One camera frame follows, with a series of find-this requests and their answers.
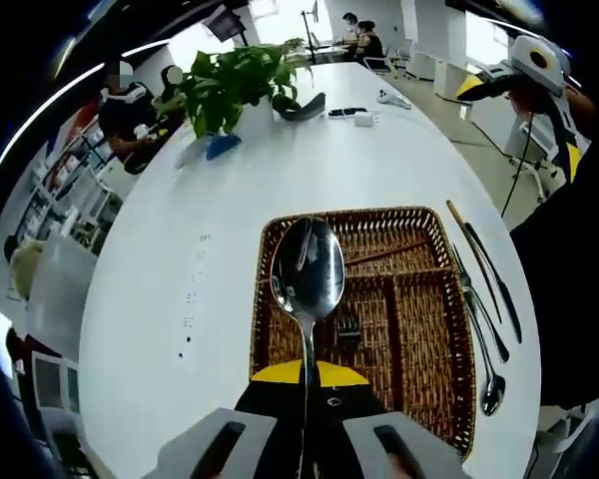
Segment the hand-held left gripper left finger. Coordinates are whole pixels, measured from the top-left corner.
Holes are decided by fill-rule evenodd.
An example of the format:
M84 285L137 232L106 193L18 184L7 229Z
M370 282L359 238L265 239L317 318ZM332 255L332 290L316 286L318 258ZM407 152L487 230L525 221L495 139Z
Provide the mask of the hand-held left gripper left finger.
M303 384L253 379L233 409L218 408L160 449L148 478L296 478Z

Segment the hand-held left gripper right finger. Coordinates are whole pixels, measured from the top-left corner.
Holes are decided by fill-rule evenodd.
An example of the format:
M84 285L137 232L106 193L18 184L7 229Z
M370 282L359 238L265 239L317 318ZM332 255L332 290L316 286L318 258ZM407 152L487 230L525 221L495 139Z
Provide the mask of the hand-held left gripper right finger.
M465 478L458 451L401 411L387 411L365 378L331 365L311 445L320 478Z

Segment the person's right hand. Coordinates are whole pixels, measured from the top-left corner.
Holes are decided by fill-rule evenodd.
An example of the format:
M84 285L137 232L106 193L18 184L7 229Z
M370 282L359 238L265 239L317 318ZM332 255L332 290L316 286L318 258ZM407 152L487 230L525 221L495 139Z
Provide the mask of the person's right hand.
M518 85L508 94L513 110L524 119L545 114L551 104L550 94L534 83Z

